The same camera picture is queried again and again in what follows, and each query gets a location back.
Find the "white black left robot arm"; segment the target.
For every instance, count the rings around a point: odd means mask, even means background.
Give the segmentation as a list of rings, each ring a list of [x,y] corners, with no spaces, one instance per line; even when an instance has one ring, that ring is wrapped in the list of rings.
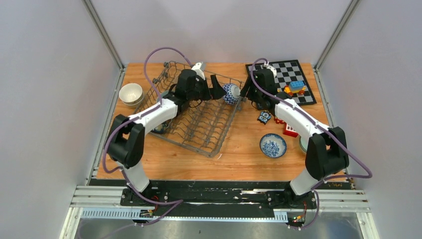
[[[147,189],[149,178],[143,169],[145,136],[153,129],[182,114],[192,101],[218,100],[226,95],[225,89],[211,75],[209,87],[206,78],[198,70],[184,69],[167,92],[159,93],[158,102],[146,110],[114,118],[104,153],[118,164],[127,182],[135,190],[133,199],[141,206],[152,201],[152,192]]]

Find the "blue white zigzag bowl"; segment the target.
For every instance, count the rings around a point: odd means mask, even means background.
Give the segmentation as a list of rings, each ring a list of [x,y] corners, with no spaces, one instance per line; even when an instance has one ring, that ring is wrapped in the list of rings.
[[[223,89],[226,94],[223,96],[223,100],[228,105],[235,105],[240,99],[240,88],[234,83],[228,83],[223,85]]]

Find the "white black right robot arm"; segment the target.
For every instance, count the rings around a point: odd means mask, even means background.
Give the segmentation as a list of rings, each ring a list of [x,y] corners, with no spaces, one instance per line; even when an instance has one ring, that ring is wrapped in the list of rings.
[[[308,140],[305,168],[290,181],[284,194],[287,206],[296,208],[304,201],[304,194],[314,189],[329,175],[349,166],[345,133],[340,127],[330,128],[303,110],[291,96],[278,92],[274,70],[261,69],[249,74],[240,95],[283,120],[301,138]]]

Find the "white bowl blue roses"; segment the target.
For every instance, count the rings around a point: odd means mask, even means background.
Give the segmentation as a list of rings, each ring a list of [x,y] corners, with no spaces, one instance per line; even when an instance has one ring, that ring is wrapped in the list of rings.
[[[286,141],[275,133],[268,133],[262,136],[259,147],[262,153],[270,158],[280,158],[287,151]]]

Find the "beige bowl with flower sprig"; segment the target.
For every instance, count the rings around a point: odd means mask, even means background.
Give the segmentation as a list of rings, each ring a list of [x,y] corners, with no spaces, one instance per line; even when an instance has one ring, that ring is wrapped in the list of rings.
[[[121,101],[133,103],[143,97],[143,88],[136,83],[124,85],[118,93]]]

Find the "mint green leaf bowl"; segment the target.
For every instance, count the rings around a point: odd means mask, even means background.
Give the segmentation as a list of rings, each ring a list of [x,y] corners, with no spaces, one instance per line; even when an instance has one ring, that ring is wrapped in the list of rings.
[[[306,153],[308,150],[308,140],[299,136],[299,145],[303,153]]]

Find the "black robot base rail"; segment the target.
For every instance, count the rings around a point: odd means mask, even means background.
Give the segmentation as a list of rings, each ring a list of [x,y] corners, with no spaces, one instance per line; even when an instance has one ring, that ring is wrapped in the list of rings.
[[[270,218],[274,209],[315,209],[313,196],[289,203],[284,198],[287,182],[269,181],[159,181],[153,180],[142,192],[159,202],[183,202],[170,217]]]

